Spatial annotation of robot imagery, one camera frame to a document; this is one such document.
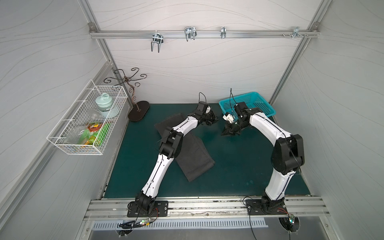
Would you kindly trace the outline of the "dark grey long pants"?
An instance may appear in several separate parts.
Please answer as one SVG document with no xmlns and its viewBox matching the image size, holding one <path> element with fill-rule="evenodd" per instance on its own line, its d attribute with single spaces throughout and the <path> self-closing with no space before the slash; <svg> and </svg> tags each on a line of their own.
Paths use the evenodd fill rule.
<svg viewBox="0 0 384 240">
<path fill-rule="evenodd" d="M 155 129 L 162 135 L 167 127 L 175 127 L 185 119 L 185 115 L 175 114 L 155 124 Z M 193 133 L 184 137 L 181 152 L 175 160 L 189 182 L 196 180 L 215 165 L 202 139 Z"/>
</svg>

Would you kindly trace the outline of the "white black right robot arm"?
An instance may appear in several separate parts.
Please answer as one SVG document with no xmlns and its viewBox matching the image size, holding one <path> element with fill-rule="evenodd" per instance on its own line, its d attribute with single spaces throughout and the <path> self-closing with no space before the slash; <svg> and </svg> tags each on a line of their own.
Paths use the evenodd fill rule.
<svg viewBox="0 0 384 240">
<path fill-rule="evenodd" d="M 248 108 L 244 102 L 235 104 L 237 119 L 231 113 L 225 113 L 227 122 L 223 136 L 239 135 L 247 127 L 254 127 L 272 144 L 271 164 L 273 172 L 265 194 L 260 200 L 265 213 L 278 211 L 284 205 L 285 192 L 293 176 L 305 163 L 304 140 L 293 135 L 272 122 L 260 108 Z"/>
</svg>

